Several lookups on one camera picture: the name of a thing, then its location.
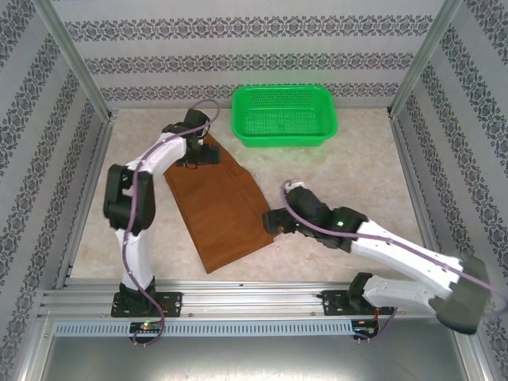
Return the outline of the aluminium mounting rail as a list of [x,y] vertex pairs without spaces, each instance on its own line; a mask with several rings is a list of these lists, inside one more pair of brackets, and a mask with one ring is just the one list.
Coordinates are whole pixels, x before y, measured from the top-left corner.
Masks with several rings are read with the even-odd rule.
[[[105,321],[119,283],[113,279],[69,279],[43,293],[38,318],[53,321]],[[183,320],[275,320],[322,318],[322,291],[347,290],[346,282],[218,282],[158,279],[156,289],[180,292]]]

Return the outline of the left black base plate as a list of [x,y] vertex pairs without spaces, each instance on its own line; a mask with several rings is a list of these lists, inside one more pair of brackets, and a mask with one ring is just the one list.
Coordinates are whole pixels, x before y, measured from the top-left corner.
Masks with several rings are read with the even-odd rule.
[[[160,306],[166,318],[178,318],[183,305],[183,294],[179,292],[156,292],[152,298]],[[157,307],[144,295],[117,292],[114,295],[110,315],[113,318],[156,318],[160,316]]]

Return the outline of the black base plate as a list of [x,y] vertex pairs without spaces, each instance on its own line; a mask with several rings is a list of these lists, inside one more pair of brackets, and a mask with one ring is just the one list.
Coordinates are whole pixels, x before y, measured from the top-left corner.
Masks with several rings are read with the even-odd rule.
[[328,290],[316,295],[321,300],[325,316],[391,315],[394,307],[375,307],[359,295],[349,296],[347,291]]
[[[178,318],[183,305],[183,294],[179,292],[156,292],[152,298],[160,306],[166,318]],[[156,318],[160,316],[157,307],[144,295],[117,292],[114,295],[110,315],[113,318]]]

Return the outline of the grey metal bottom panel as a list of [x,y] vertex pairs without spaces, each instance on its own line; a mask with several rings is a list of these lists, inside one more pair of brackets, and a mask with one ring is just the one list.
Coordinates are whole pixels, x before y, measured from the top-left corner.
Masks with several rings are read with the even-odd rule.
[[372,344],[348,337],[54,337],[26,381],[491,381],[445,334],[411,346],[404,333]]

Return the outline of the aluminium table side rail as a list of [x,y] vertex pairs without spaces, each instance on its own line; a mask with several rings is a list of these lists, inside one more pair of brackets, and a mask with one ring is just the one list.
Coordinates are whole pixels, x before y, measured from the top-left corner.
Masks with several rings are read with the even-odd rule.
[[85,182],[80,189],[79,200],[71,220],[71,230],[67,235],[63,247],[63,256],[56,274],[57,277],[52,287],[53,289],[63,289],[66,285],[67,278],[72,272],[117,116],[118,111],[112,111],[110,116],[102,124],[101,132],[97,136],[93,155],[90,157],[90,162],[87,167]]
[[430,182],[428,168],[421,162],[420,148],[414,146],[414,135],[401,130],[396,118],[389,120],[406,179],[423,245],[443,254],[456,254],[442,212],[437,209],[437,194]]

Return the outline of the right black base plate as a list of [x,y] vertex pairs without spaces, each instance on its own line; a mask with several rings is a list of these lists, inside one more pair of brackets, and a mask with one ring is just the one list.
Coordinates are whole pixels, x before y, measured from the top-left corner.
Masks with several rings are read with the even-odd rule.
[[375,307],[359,295],[349,296],[347,291],[328,290],[316,295],[321,300],[325,316],[391,315],[394,307]]

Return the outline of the aluminium frame post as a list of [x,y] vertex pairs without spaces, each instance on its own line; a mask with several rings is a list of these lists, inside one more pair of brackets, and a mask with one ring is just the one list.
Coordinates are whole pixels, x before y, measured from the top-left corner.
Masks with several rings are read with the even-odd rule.
[[391,104],[387,108],[390,119],[396,116],[403,108],[407,98],[410,96],[411,91],[416,85],[418,78],[424,71],[425,66],[439,45],[440,39],[444,35],[448,25],[451,23],[462,3],[463,0],[444,0],[407,73],[401,81]]
[[63,53],[69,67],[83,87],[88,99],[102,121],[110,119],[111,111],[102,96],[93,75],[61,20],[52,0],[31,0],[42,21]]

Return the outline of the brown long pants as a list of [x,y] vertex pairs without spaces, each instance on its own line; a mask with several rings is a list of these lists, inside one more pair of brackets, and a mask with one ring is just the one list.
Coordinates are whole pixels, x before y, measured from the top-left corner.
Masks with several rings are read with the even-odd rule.
[[218,148],[218,164],[174,164],[164,178],[210,274],[272,244],[274,236],[264,229],[270,206],[251,173],[211,135],[204,142]]

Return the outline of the green plastic mesh basket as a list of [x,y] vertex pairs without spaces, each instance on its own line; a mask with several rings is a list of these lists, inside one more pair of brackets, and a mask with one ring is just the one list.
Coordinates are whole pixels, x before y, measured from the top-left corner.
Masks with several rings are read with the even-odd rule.
[[337,133],[338,122],[322,86],[259,85],[234,91],[231,128],[249,148],[315,147]]

